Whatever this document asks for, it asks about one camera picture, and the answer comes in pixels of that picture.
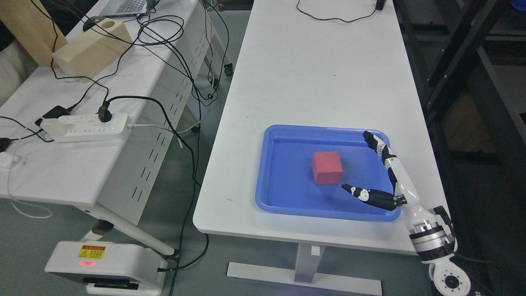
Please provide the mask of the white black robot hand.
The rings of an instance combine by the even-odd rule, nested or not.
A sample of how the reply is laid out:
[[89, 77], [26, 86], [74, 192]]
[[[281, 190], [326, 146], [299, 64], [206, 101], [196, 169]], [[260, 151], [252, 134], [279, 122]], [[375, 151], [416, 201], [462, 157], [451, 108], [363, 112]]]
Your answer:
[[350, 184], [342, 184], [341, 187], [365, 204], [384, 210], [402, 208], [408, 230], [436, 223], [435, 216], [422, 206], [413, 181], [400, 158], [392, 152], [389, 145], [369, 131], [363, 133], [363, 138], [367, 146], [376, 152], [385, 165], [393, 193], [354, 187]]

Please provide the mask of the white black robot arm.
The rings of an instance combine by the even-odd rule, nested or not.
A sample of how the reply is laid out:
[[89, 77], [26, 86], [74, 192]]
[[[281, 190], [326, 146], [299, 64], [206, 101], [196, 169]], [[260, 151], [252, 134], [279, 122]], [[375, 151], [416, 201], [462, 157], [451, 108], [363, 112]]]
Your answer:
[[429, 278], [436, 290], [443, 296], [467, 296], [471, 281], [464, 270], [451, 262], [455, 237], [445, 208], [427, 210], [421, 205], [406, 205], [402, 210], [410, 241], [422, 263], [428, 264]]

